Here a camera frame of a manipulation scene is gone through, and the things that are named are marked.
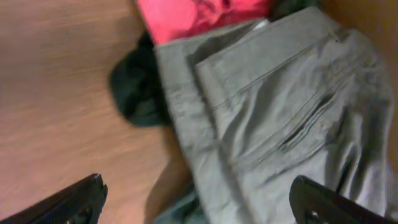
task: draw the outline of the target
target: pile of clothes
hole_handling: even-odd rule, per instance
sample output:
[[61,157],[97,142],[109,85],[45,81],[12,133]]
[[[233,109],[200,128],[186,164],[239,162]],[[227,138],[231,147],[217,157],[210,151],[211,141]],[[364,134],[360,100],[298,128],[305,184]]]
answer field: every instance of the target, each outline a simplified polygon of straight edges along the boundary
[[115,103],[173,125],[194,183],[156,224],[294,223],[298,175],[394,218],[394,100],[364,35],[318,1],[137,3],[148,33],[111,75]]

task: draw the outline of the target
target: gray garment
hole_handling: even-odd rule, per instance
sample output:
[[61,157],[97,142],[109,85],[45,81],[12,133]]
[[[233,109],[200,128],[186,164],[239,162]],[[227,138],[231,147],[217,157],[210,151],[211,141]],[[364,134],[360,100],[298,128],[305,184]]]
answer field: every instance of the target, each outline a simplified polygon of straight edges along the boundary
[[385,215],[393,100],[372,43],[316,8],[258,24],[156,48],[210,223],[294,223],[298,175]]

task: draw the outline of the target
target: pink fabric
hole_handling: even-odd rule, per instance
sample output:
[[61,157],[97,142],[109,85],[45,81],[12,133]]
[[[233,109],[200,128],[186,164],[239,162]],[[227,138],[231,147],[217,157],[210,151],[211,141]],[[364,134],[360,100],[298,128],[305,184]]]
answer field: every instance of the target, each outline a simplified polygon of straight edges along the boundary
[[271,0],[137,0],[155,44],[267,17]]

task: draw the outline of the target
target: trousers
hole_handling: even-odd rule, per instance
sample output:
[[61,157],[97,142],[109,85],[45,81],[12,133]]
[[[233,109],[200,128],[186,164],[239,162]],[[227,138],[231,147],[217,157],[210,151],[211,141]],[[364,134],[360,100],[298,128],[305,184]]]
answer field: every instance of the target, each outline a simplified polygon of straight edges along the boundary
[[155,51],[210,223],[294,223],[289,189],[298,175],[372,212],[392,212],[394,101],[386,66],[360,32],[310,7]]

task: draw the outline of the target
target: wooden surface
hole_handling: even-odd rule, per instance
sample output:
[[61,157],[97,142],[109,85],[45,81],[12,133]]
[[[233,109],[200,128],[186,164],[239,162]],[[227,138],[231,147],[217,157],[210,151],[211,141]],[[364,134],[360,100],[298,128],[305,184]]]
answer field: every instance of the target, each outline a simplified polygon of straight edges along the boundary
[[100,223],[149,223],[186,181],[170,130],[133,127],[109,95],[142,31],[127,0],[0,1],[0,219],[97,172]]

